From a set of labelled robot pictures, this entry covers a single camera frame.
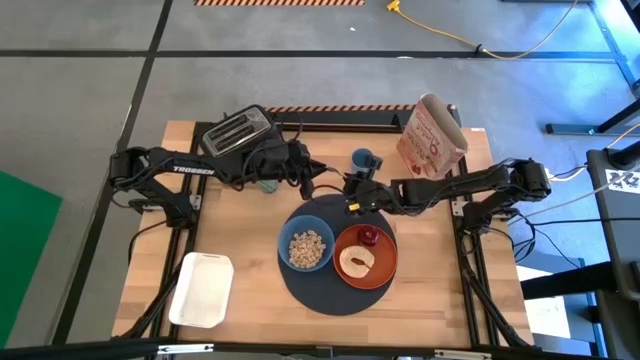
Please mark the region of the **orange black hazard tape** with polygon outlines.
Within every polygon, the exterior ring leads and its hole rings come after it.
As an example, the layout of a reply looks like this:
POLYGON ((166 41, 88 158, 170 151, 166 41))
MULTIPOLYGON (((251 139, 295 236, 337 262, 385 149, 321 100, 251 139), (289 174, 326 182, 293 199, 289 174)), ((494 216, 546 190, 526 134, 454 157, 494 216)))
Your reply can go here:
POLYGON ((314 106, 274 106, 266 107, 269 113, 289 112, 354 112, 354 111, 411 111, 412 104, 391 105, 314 105, 314 106))

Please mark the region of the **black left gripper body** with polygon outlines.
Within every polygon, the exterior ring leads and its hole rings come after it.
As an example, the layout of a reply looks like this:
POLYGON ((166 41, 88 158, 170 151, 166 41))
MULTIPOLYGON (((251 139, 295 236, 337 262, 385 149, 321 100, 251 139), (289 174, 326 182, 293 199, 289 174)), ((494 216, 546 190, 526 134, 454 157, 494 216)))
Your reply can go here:
POLYGON ((240 182, 276 180, 303 184, 313 179, 311 157, 300 141, 268 140, 252 150, 241 167, 240 182))

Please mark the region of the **white paper sheet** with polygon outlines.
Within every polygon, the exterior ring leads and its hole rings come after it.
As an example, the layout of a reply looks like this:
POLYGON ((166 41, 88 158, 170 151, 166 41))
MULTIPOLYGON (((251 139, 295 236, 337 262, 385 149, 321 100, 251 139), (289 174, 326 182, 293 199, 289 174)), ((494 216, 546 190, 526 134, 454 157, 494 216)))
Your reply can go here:
POLYGON ((526 315, 534 334, 570 338, 569 321, 561 296, 525 300, 526 315))

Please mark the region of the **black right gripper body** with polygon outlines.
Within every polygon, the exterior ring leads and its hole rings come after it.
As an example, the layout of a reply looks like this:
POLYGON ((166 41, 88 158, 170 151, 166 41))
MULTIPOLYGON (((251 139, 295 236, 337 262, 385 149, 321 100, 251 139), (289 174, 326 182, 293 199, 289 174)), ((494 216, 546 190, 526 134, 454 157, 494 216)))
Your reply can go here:
POLYGON ((343 192, 347 201, 346 211, 351 214, 384 211, 395 213, 394 193, 382 183, 349 177, 345 180, 343 192))

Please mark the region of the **green floor mat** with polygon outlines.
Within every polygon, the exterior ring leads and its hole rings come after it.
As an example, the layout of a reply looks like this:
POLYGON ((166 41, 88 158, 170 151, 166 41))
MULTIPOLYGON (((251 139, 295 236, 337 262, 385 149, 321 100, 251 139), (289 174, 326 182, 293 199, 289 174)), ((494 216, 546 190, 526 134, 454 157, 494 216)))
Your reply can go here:
POLYGON ((15 324, 62 198, 0 171, 0 349, 15 324))

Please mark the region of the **light blue plastic cup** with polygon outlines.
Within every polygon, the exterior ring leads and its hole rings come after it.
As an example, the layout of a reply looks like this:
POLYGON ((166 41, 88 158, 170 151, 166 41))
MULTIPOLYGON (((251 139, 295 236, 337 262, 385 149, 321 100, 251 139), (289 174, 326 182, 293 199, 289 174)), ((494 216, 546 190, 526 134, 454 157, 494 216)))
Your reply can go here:
POLYGON ((368 173, 373 168, 374 154, 366 148, 356 149, 351 155, 351 170, 353 173, 368 173))

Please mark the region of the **orange plate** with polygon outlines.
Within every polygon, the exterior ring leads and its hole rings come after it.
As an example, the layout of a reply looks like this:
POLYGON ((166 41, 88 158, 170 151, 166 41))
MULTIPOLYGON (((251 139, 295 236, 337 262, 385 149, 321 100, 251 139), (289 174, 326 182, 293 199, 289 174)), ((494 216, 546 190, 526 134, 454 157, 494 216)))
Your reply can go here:
POLYGON ((398 264, 397 247, 392 237, 374 225, 369 226, 379 229, 379 242, 373 247, 363 246, 357 240, 357 231, 362 226, 364 224, 353 225, 340 233, 334 246, 333 264, 338 275, 350 286, 362 290, 373 290, 385 285, 395 274, 398 264), (374 266, 364 278, 349 277, 341 269, 339 255, 344 248, 353 245, 367 248, 375 257, 374 266))

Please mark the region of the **red apple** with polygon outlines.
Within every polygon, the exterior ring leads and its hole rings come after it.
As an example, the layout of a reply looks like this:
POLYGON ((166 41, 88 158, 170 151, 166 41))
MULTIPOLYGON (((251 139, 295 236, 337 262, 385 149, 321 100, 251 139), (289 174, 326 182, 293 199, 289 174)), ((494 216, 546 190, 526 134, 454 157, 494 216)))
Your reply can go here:
POLYGON ((379 242, 380 231, 377 227, 364 225, 357 231, 357 240, 363 246, 373 247, 379 242))

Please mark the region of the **strawberry yogurt cereal box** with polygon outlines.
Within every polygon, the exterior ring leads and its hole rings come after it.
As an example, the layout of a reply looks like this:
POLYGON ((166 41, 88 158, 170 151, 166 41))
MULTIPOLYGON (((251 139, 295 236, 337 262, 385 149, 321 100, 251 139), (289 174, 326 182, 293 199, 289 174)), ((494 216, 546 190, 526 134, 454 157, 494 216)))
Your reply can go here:
POLYGON ((442 179, 467 153, 468 142, 448 107, 424 94, 412 111, 397 150, 414 178, 442 179))

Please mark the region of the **white rectangular tray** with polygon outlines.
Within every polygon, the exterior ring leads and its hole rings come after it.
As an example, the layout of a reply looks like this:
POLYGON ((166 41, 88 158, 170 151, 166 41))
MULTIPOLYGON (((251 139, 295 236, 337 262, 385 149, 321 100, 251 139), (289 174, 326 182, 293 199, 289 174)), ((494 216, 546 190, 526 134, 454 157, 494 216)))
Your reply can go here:
POLYGON ((174 325, 213 328, 221 324, 230 298, 234 267, 229 257, 188 253, 168 313, 174 325))

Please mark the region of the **blue bowl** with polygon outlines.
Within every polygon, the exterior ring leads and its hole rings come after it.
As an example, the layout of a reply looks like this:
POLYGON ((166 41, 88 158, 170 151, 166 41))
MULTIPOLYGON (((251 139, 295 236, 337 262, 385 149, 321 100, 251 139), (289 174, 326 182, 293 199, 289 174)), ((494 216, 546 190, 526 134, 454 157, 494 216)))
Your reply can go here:
POLYGON ((292 270, 319 270, 333 256, 333 230, 322 219, 311 215, 291 218, 281 228, 278 239, 280 259, 292 270))

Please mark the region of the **round dark woven placemat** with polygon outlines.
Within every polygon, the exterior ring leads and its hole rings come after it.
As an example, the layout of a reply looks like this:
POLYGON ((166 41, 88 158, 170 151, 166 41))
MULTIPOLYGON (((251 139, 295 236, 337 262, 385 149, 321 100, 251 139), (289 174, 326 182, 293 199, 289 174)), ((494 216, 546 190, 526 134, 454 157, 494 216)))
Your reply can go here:
MULTIPOLYGON (((287 219, 311 215, 324 220, 333 230, 335 242, 342 231, 350 226, 374 225, 396 239, 389 222, 379 212, 350 215, 346 211, 345 198, 341 195, 323 195, 299 206, 287 219)), ((333 256, 319 270, 298 272, 289 268, 279 257, 278 265, 286 288, 307 308, 325 315, 346 316, 361 312, 378 302, 387 292, 393 277, 383 286, 362 290, 347 284, 337 273, 333 256)))

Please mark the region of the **black floor stand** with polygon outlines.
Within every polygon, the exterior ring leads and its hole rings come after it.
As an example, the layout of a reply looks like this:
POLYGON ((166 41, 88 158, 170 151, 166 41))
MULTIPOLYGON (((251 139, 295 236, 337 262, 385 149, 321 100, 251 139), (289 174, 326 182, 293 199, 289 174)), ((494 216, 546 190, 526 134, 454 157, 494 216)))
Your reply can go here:
POLYGON ((640 138, 640 77, 636 78, 633 75, 629 62, 623 54, 614 32, 607 25, 604 14, 601 12, 597 3, 592 1, 588 7, 600 28, 610 53, 613 56, 614 63, 620 70, 635 100, 601 124, 548 123, 544 126, 544 131, 549 135, 640 138))

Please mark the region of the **toasted bagel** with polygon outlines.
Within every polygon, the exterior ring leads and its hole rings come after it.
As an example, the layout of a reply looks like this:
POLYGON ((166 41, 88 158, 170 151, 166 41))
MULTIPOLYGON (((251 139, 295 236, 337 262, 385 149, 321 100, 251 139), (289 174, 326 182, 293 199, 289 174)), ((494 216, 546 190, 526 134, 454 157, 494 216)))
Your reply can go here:
POLYGON ((367 248, 353 245, 342 250, 339 261, 346 275, 352 278, 364 278, 374 266, 375 257, 367 248))

